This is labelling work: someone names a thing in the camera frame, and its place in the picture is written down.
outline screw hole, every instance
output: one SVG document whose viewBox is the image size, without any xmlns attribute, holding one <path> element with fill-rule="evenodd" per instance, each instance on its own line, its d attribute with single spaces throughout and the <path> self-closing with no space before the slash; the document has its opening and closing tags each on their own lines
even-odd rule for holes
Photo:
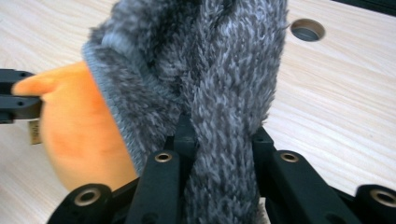
<svg viewBox="0 0 396 224">
<path fill-rule="evenodd" d="M 84 189 L 75 198 L 75 204 L 78 206 L 87 206 L 96 202 L 100 198 L 100 191 L 97 188 L 94 189 Z"/>
<path fill-rule="evenodd" d="M 325 35 L 324 27 L 317 21 L 300 19 L 291 24 L 291 33 L 308 42 L 319 41 Z"/>
<path fill-rule="evenodd" d="M 157 223 L 158 215 L 155 213 L 146 213 L 142 217 L 142 224 L 155 224 Z"/>
<path fill-rule="evenodd" d="M 282 158 L 284 161 L 288 161 L 288 162 L 297 162 L 299 159 L 298 157 L 296 157 L 295 155 L 291 154 L 291 153 L 282 153 L 280 154 L 280 158 Z"/>
<path fill-rule="evenodd" d="M 396 207 L 396 196 L 381 189 L 372 189 L 370 195 L 379 203 L 388 207 Z"/>
<path fill-rule="evenodd" d="M 328 213 L 326 214 L 326 219 L 329 220 L 330 223 L 332 224 L 347 224 L 343 218 L 337 216 L 334 213 Z"/>
<path fill-rule="evenodd" d="M 167 162 L 172 160 L 172 155 L 168 153 L 160 153 L 155 157 L 155 161 L 157 162 Z"/>
</svg>

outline light wood surface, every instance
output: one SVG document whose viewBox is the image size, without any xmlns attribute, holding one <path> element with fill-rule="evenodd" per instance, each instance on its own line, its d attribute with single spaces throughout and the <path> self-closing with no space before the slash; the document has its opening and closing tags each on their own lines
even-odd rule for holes
<svg viewBox="0 0 396 224">
<path fill-rule="evenodd" d="M 115 0 L 0 1 L 0 67 L 42 72 L 81 59 L 89 28 Z M 288 29 L 265 129 L 332 186 L 396 189 L 396 18 L 328 0 L 290 0 L 289 21 L 320 22 L 304 42 Z M 0 125 L 0 223 L 44 223 L 67 195 L 27 122 Z"/>
</svg>

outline black clamp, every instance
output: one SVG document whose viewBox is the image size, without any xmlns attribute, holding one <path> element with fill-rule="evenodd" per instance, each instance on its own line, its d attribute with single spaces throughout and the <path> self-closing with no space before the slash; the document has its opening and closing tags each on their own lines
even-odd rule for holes
<svg viewBox="0 0 396 224">
<path fill-rule="evenodd" d="M 260 128 L 252 138 L 257 182 L 271 223 L 396 223 L 396 191 L 360 186 L 355 197 L 328 186 L 300 154 L 276 150 Z M 115 190 L 90 184 L 73 190 L 51 223 L 182 223 L 183 189 L 198 147 L 190 119 L 151 154 L 135 181 Z"/>
<path fill-rule="evenodd" d="M 12 123 L 14 119 L 36 119 L 40 117 L 41 101 L 38 97 L 15 96 L 12 86 L 32 73 L 13 69 L 0 69 L 0 124 Z"/>
</svg>

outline fuzzy gray sock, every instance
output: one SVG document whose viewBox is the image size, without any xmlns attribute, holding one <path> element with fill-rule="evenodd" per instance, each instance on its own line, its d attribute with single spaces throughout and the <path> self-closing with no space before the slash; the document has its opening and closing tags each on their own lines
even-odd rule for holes
<svg viewBox="0 0 396 224">
<path fill-rule="evenodd" d="M 259 222 L 251 136 L 274 99 L 286 0 L 121 0 L 83 54 L 136 171 L 191 115 L 188 223 Z"/>
</svg>

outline gray knitted fabric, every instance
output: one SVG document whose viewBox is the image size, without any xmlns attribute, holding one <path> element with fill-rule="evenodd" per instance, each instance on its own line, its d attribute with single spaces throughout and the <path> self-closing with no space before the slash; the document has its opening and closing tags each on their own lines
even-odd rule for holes
<svg viewBox="0 0 396 224">
<path fill-rule="evenodd" d="M 251 136 L 274 99 L 286 0 L 121 0 L 83 54 L 136 171 L 190 114 L 188 223 L 259 222 Z"/>
</svg>

